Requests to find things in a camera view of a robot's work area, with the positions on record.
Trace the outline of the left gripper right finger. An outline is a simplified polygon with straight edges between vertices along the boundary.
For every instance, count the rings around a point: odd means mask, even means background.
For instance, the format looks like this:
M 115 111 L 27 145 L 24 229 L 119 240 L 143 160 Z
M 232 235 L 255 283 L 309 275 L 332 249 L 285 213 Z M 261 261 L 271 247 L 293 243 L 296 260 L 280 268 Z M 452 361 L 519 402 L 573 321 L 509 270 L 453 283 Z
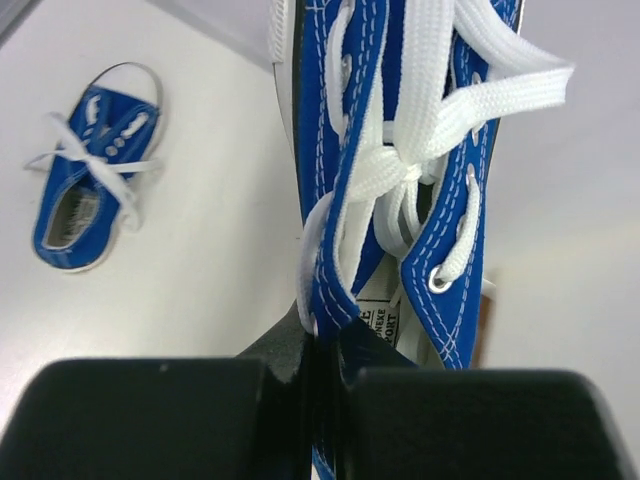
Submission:
M 339 336 L 343 479 L 635 479 L 595 385 L 561 370 L 430 370 Z

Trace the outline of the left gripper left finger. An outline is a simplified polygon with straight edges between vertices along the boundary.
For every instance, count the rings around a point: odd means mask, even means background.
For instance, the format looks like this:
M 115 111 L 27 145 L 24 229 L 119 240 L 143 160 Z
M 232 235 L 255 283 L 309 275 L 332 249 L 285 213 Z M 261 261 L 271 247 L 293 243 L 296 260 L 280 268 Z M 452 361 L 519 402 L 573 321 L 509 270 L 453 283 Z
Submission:
M 44 367 L 1 441 L 5 479 L 307 479 L 313 339 L 290 309 L 235 357 Z

